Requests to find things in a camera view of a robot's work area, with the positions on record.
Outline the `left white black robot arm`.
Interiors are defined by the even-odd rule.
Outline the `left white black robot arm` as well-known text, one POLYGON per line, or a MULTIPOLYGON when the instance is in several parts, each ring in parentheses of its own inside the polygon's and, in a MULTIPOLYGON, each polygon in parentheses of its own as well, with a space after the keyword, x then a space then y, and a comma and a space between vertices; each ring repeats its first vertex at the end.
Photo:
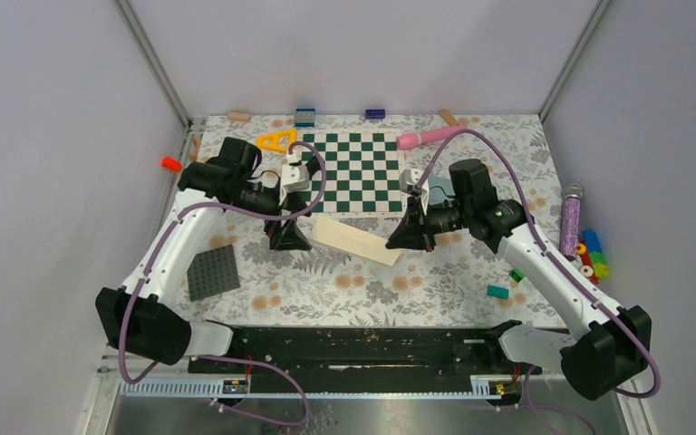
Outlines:
POLYGON ((132 353, 173 365, 210 354, 222 372, 242 366, 245 349, 230 326, 185 320, 174 306, 199 246, 225 211, 260 220, 273 250, 310 249, 297 219, 323 199, 322 189, 309 200, 302 196, 315 174, 325 175, 323 155, 307 142, 290 145, 273 187, 255 177, 261 162, 257 146, 226 137, 217 156, 182 171, 172 209, 146 254, 119 287, 103 288, 95 299, 108 343, 121 358, 132 353))

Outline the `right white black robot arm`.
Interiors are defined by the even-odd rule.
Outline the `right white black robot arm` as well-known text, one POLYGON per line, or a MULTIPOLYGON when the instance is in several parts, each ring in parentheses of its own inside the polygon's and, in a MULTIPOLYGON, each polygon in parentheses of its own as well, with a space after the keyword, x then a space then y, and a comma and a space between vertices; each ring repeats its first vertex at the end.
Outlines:
POLYGON ((483 359, 492 372, 517 363, 560 372, 579 395, 596 400, 653 365, 652 320, 641 307, 623 308, 567 262, 520 202, 498 198, 480 160, 456 162, 449 175, 454 197, 430 204, 422 171, 402 172, 407 208, 387 248, 430 252, 437 235, 466 230, 523 274, 567 329, 557 333, 519 321, 490 329, 483 359))

